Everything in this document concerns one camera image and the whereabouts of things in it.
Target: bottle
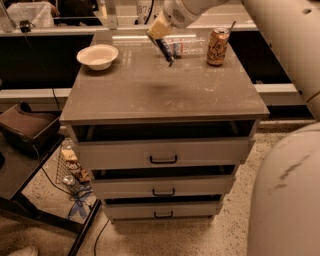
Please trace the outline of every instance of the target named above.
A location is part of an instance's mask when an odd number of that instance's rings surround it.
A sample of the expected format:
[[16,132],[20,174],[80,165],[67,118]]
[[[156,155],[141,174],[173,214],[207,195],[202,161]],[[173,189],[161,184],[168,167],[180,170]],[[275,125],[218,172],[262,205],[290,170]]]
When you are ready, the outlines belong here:
[[207,50],[205,37],[192,38],[167,38],[165,39],[173,56],[183,57],[186,55],[204,55]]

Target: gray countertop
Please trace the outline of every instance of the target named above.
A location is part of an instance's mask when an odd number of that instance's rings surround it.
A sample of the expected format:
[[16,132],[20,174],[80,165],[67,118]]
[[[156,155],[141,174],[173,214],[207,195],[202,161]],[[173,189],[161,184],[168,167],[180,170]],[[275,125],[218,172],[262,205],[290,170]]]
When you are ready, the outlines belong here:
[[[210,32],[179,30],[180,35],[206,39]],[[268,115],[230,45],[221,67],[208,65],[205,54],[182,57],[169,67],[141,31],[97,33],[92,44],[102,43],[118,48],[119,55],[104,71],[81,67],[61,114],[64,125],[260,119]]]

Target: drawer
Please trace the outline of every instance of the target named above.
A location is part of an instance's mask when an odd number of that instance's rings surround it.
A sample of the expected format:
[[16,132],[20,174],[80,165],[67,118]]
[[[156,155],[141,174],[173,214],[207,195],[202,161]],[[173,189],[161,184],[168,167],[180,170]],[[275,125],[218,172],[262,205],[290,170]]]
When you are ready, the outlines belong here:
[[75,152],[86,170],[228,165],[245,162],[253,143],[247,137],[84,142],[76,144]]
[[110,204],[104,201],[108,219],[169,219],[176,217],[212,217],[219,213],[222,203],[215,201],[155,202]]
[[173,178],[138,178],[93,180],[92,189],[99,199],[175,197],[186,195],[225,195],[234,182],[233,176]]

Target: wire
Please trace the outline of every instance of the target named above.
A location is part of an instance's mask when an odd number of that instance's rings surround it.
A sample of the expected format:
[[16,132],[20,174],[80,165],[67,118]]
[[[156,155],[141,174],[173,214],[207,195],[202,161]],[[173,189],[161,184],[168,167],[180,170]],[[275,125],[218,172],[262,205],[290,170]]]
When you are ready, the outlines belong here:
[[106,228],[106,226],[108,225],[109,221],[110,221],[110,220],[108,220],[108,221],[106,222],[106,224],[104,224],[104,226],[103,226],[103,228],[101,229],[99,235],[97,236],[97,239],[96,239],[96,241],[95,241],[95,243],[94,243],[94,256],[97,256],[96,250],[97,250],[98,240],[99,240],[99,238],[100,238],[103,230],[104,230],[104,229]]
[[[42,61],[39,59],[39,56],[36,52],[36,50],[32,47],[32,45],[30,44],[29,40],[28,40],[28,37],[27,37],[27,33],[24,33],[24,37],[26,39],[26,42],[28,44],[28,46],[30,47],[30,49],[33,51],[33,53],[36,55],[38,61],[39,61],[39,64],[40,66],[42,67],[42,69],[44,70],[44,72],[46,73],[46,75],[48,76],[48,79],[49,79],[49,83],[51,83],[51,79],[49,77],[49,72],[47,70],[47,68],[45,67],[45,65],[42,63]],[[58,99],[57,99],[57,96],[56,96],[56,93],[55,93],[55,90],[54,90],[54,87],[51,85],[51,90],[52,90],[52,94],[53,94],[53,97],[54,97],[54,100],[56,102],[56,105],[57,105],[57,108],[58,108],[58,112],[60,112],[60,106],[59,106],[59,102],[58,102]]]
[[154,4],[154,0],[152,0],[152,2],[151,2],[151,6],[150,6],[150,11],[149,11],[148,17],[147,17],[146,21],[144,22],[145,25],[148,24],[149,19],[151,17],[151,14],[152,14],[152,11],[153,11],[153,4]]

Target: terrazzo floor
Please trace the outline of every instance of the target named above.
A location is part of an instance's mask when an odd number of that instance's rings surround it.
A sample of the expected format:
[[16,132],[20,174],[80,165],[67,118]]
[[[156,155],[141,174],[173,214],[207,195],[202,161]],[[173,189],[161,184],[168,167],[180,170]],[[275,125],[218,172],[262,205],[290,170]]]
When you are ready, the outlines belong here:
[[[214,218],[109,222],[96,244],[96,255],[245,256],[251,192],[260,163],[284,136],[311,123],[313,121],[262,122],[255,134],[254,147],[246,163],[238,169],[231,192],[225,196],[222,210]],[[57,150],[44,166],[53,181],[59,152]],[[74,204],[68,195],[49,183],[43,171],[38,172],[23,193],[38,208],[62,217],[68,215]],[[86,203],[92,204],[94,200],[92,194]],[[72,219],[83,221],[79,212]],[[95,242],[106,223],[100,208],[78,251],[79,256],[95,255]],[[41,256],[64,256],[68,255],[75,239],[71,232],[3,211],[0,211],[0,235],[0,256],[28,245],[37,246]]]

